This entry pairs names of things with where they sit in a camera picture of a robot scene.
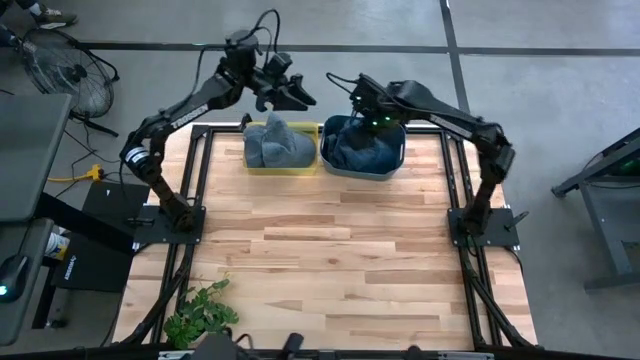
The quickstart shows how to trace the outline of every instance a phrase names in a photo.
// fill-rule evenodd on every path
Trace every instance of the yellow extension cord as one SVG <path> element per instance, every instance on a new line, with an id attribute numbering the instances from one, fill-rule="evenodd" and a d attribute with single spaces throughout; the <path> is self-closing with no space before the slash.
<path id="1" fill-rule="evenodd" d="M 71 177 L 71 178 L 47 178 L 48 181 L 53 182 L 71 182 L 80 180 L 93 180 L 100 181 L 103 179 L 104 170 L 100 167 L 100 164 L 93 164 L 91 170 L 87 171 L 84 175 Z"/>

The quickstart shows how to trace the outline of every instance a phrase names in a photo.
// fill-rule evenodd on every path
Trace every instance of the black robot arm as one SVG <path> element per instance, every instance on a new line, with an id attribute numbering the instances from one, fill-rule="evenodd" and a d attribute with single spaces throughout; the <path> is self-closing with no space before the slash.
<path id="1" fill-rule="evenodd" d="M 146 118 L 129 134 L 120 152 L 121 161 L 140 180 L 148 184 L 160 199 L 160 208 L 174 231 L 189 231 L 194 214 L 187 200 L 174 193 L 162 177 L 165 143 L 172 133 L 211 110 L 228 108 L 240 100 L 244 88 L 257 96 L 256 108 L 266 111 L 265 102 L 274 110 L 304 111 L 316 101 L 302 88 L 302 75 L 287 78 L 291 65 L 286 53 L 276 53 L 264 68 L 256 67 L 258 39 L 249 31 L 238 31 L 226 39 L 225 56 L 212 77 L 200 90 L 168 109 Z"/>
<path id="2" fill-rule="evenodd" d="M 328 77 L 332 80 L 335 76 L 328 74 Z M 482 182 L 465 207 L 459 226 L 471 236 L 482 235 L 490 215 L 491 196 L 507 176 L 515 156 L 502 127 L 436 99 L 417 81 L 395 81 L 383 87 L 369 76 L 360 74 L 352 83 L 356 85 L 350 95 L 353 111 L 364 116 L 366 127 L 376 131 L 424 119 L 476 146 Z"/>

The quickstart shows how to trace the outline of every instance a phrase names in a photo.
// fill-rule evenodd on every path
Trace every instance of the gray basket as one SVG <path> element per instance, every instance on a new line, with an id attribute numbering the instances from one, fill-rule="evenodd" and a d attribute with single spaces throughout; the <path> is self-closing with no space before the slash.
<path id="1" fill-rule="evenodd" d="M 351 119 L 350 116 L 336 115 L 332 116 L 324 123 L 324 127 L 322 128 L 322 140 L 320 142 L 320 154 L 322 155 L 322 162 L 324 164 L 324 168 L 328 173 L 338 175 L 338 176 L 347 176 L 357 179 L 365 179 L 365 180 L 375 180 L 375 181 L 385 181 L 391 178 L 393 174 L 398 171 L 402 163 L 404 163 L 404 149 L 406 143 L 406 133 L 402 126 L 398 126 L 394 131 L 389 131 L 384 134 L 384 137 L 381 139 L 387 143 L 392 149 L 397 150 L 398 161 L 395 169 L 384 173 L 384 174 L 376 174 L 376 173 L 365 173 L 358 172 L 352 170 L 344 170 L 338 169 L 331 165 L 331 163 L 326 158 L 327 148 L 324 146 L 324 140 L 326 136 L 332 135 L 342 129 L 344 123 Z"/>

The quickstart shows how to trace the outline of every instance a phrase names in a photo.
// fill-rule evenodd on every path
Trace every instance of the concrete floor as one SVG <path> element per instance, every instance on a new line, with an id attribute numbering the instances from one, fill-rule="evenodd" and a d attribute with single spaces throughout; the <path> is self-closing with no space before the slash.
<path id="1" fill-rule="evenodd" d="M 262 1 L 250 0 L 50 0 L 72 10 L 80 23 L 67 31 L 83 40 L 220 43 L 233 30 L 253 25 L 265 9 L 282 14 L 281 44 L 447 44 L 439 1 Z M 640 48 L 640 3 L 633 0 L 450 0 L 459 46 Z M 19 31 L 32 24 L 16 7 L 3 21 Z M 193 81 L 194 52 L 100 51 L 120 71 L 116 101 L 100 120 L 126 134 L 158 108 L 184 96 Z M 218 53 L 208 54 L 204 74 Z M 319 104 L 289 118 L 323 121 L 349 111 L 348 98 L 324 78 L 368 73 L 384 83 L 416 79 L 442 100 L 456 103 L 448 55 L 293 53 L 293 71 Z M 462 56 L 471 110 L 501 123 L 518 151 L 504 184 L 516 211 L 531 215 L 519 225 L 525 283 L 541 345 L 555 350 L 638 357 L 640 288 L 587 295 L 582 284 L 609 272 L 580 195 L 564 200 L 549 189 L 579 171 L 591 156 L 638 125 L 640 57 Z M 0 88 L 33 94 L 16 57 L 0 52 Z M 253 109 L 248 95 L 233 109 L 209 113 L 205 121 L 239 120 Z M 69 124 L 69 131 L 84 136 Z M 94 134 L 92 145 L 115 159 L 124 141 Z M 68 175 L 85 151 L 65 138 L 52 174 Z M 98 162 L 78 164 L 88 169 Z M 103 164 L 108 170 L 115 169 Z M 48 184 L 57 193 L 60 186 Z M 62 198 L 80 207 L 88 184 Z M 70 324 L 61 330 L 25 331 L 2 353 L 97 346 L 108 331 L 118 296 L 70 294 Z"/>

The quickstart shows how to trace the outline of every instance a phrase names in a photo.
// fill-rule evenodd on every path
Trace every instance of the wooden tabletop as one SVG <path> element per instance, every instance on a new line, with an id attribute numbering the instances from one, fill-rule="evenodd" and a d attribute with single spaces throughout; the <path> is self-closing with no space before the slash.
<path id="1" fill-rule="evenodd" d="M 187 127 L 167 143 L 163 169 L 175 190 L 190 132 Z M 465 147 L 477 188 L 475 150 Z M 322 167 L 315 176 L 251 176 L 242 150 L 240 134 L 215 135 L 203 241 L 190 279 L 199 287 L 230 275 L 222 301 L 240 316 L 234 333 L 251 333 L 257 348 L 271 349 L 281 348 L 290 332 L 303 334 L 310 349 L 473 348 L 460 261 L 448 238 L 438 136 L 409 136 L 403 167 L 385 182 L 338 177 Z M 501 189 L 492 202 L 504 204 Z M 167 248 L 153 245 L 135 257 L 114 340 L 129 335 L 155 302 Z M 517 262 L 503 249 L 486 252 L 496 301 L 535 342 Z M 167 314 L 173 311 L 171 303 Z"/>

